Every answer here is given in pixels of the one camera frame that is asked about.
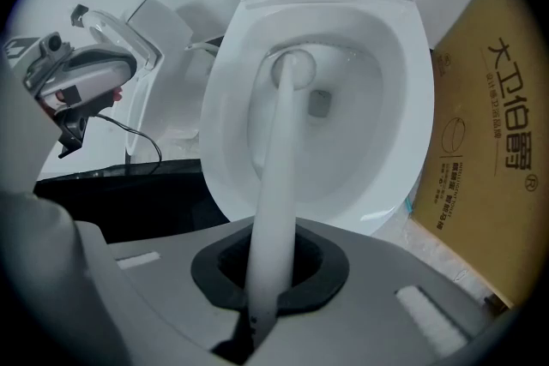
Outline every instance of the cardboard box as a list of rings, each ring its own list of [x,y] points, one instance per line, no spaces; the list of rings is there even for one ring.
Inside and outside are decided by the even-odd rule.
[[[549,57],[525,0],[473,0],[432,54],[435,118],[413,217],[509,306],[549,241]]]

